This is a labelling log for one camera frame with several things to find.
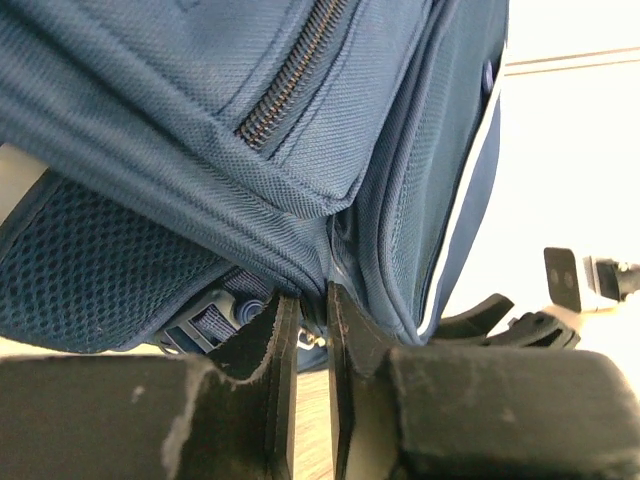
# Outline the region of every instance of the zipper pull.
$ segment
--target zipper pull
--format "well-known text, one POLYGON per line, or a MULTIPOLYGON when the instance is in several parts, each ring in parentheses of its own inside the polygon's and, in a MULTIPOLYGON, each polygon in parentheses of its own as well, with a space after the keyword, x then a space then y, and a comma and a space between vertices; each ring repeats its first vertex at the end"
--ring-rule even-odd
POLYGON ((298 329, 298 348, 312 350, 315 347, 324 347, 327 341, 321 336, 311 333, 304 327, 298 329))

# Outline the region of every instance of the blue fabric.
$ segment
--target blue fabric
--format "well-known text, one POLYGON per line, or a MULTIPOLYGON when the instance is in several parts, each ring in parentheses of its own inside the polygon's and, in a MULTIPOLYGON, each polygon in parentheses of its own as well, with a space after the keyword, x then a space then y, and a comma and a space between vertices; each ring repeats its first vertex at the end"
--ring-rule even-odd
POLYGON ((215 339, 218 342, 224 342, 236 333, 235 327, 213 305, 207 308, 204 315, 193 322, 193 325, 209 340, 215 339))
POLYGON ((498 169, 498 159, 500 157, 500 104, 496 106, 491 126, 487 138, 480 151, 478 162, 473 170, 469 190, 462 204, 460 217, 453 231, 451 242, 448 245, 449 255, 443 270, 442 277, 430 288, 437 290, 437 302, 433 312, 429 328, 423 335, 424 339, 429 339, 436 327, 437 320, 441 318, 442 312, 451 297, 453 288, 462 273, 462 268, 469 256, 471 246, 480 229, 480 224, 489 205, 493 183, 498 169))
MULTIPOLYGON (((260 285, 303 295, 316 331, 333 276, 388 333, 424 341, 416 332, 423 293, 484 109, 483 66, 496 65, 502 52, 507 1, 349 0, 299 103, 256 151, 234 131, 312 7, 312 0, 0 4, 0 138, 51 165, 68 185, 89 189, 95 204, 153 225, 173 242, 175 260, 162 261, 176 262, 171 285, 153 279, 141 310, 113 307, 113 315, 136 319, 108 323, 112 337, 58 335, 52 325, 64 321, 24 310, 22 287, 10 290, 4 315, 33 318, 45 333, 29 337, 11 322, 0 333, 17 328, 23 341, 81 351, 135 343, 234 265, 257 279, 223 277, 235 295, 261 298, 260 285), (191 252, 184 265, 176 239, 191 252)), ((439 288, 438 308, 486 207, 495 165, 483 165, 469 197, 474 208, 465 204, 465 226, 449 247, 451 263, 429 287, 439 288)), ((65 202, 63 216, 83 211, 81 201, 65 202)), ((20 218, 17 230, 27 235, 38 221, 20 218)), ((14 242, 5 242, 0 260, 8 287, 17 283, 2 269, 32 261, 16 253, 25 239, 11 228, 0 229, 14 242)), ((77 231, 66 233, 82 243, 77 231)), ((157 266, 151 257, 136 261, 157 266)), ((126 274, 123 267, 112 281, 126 274)), ((74 300, 81 310, 89 308, 83 298, 74 300)), ((83 315, 82 328, 94 328, 83 315)), ((323 357, 305 355, 305 364, 323 357)))
POLYGON ((497 63, 505 30, 506 2, 434 6, 356 200, 358 261, 341 262, 363 279, 356 290, 372 317, 407 343, 423 342, 422 292, 484 108, 483 66, 497 63))

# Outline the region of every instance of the backpack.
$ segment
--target backpack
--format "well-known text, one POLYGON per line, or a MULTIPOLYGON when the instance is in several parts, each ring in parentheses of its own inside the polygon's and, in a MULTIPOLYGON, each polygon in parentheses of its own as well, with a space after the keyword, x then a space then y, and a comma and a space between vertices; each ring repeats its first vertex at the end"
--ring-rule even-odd
POLYGON ((499 156, 507 0, 7 0, 0 335, 207 353, 327 285, 433 335, 499 156))

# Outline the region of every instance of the blue mesh fabric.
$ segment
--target blue mesh fabric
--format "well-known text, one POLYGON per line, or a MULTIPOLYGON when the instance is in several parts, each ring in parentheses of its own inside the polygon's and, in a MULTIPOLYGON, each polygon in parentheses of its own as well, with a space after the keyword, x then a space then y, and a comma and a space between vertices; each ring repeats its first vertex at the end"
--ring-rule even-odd
POLYGON ((224 271, 206 249, 55 177, 0 229, 0 335, 63 351, 116 348, 224 271))

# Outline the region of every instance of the floor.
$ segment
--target floor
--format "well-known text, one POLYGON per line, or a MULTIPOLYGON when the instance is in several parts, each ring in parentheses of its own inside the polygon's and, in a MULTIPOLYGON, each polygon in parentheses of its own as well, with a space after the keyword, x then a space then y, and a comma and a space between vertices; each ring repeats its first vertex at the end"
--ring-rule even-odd
MULTIPOLYGON (((512 2, 500 169, 448 313, 494 292, 516 302, 514 315, 545 308, 546 246, 640 262, 639 14, 635 0, 512 2)), ((550 308, 580 328, 580 348, 610 356, 640 391, 640 300, 597 315, 550 308)), ((0 355, 38 352, 0 341, 0 355)), ((331 478, 329 425, 328 375, 301 376, 296 479, 331 478)))

